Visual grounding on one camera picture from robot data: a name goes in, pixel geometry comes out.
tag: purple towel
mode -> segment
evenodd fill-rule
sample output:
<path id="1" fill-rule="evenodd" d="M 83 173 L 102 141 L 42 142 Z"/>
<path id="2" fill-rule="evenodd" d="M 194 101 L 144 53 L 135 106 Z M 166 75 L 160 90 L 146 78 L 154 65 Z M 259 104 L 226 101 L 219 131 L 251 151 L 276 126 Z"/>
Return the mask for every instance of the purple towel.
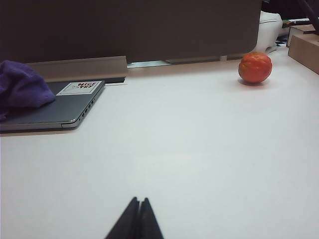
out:
<path id="1" fill-rule="evenodd" d="M 54 101 L 44 79 L 25 64 L 3 61 L 0 64 L 0 120 L 9 108 L 35 107 Z"/>

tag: desk surface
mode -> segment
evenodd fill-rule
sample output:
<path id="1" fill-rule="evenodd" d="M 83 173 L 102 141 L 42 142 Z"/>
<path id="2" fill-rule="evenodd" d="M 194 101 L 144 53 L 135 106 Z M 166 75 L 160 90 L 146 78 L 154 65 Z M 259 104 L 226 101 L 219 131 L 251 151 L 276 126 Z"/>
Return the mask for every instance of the desk surface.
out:
<path id="1" fill-rule="evenodd" d="M 103 239 L 133 196 L 166 239 L 317 239 L 319 77 L 270 54 L 135 68 L 75 131 L 1 136 L 1 238 Z"/>

